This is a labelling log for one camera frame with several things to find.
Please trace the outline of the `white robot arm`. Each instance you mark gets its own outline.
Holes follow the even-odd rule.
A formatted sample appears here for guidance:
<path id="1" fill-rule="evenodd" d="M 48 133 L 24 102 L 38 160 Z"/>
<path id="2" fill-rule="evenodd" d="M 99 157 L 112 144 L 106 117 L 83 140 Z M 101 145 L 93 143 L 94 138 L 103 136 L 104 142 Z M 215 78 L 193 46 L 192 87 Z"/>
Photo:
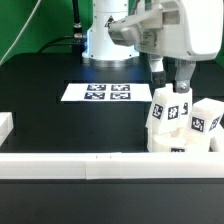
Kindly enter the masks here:
<path id="1" fill-rule="evenodd" d="M 176 65 L 174 89 L 186 93 L 198 61 L 214 59 L 222 43 L 223 0 L 92 0 L 93 23 L 83 59 L 119 66 L 149 55 L 152 80 L 162 81 L 162 59 Z"/>

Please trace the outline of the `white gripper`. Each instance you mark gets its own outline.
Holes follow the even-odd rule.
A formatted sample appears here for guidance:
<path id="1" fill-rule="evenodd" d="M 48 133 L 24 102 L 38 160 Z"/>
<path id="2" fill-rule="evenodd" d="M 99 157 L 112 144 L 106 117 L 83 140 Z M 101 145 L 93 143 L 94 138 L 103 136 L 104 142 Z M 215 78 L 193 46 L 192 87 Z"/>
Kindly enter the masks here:
<path id="1" fill-rule="evenodd" d="M 137 15 L 136 49 L 150 54 L 151 81 L 164 87 L 162 56 L 177 58 L 174 91 L 187 93 L 195 61 L 213 60 L 221 48 L 223 0 L 141 0 Z"/>

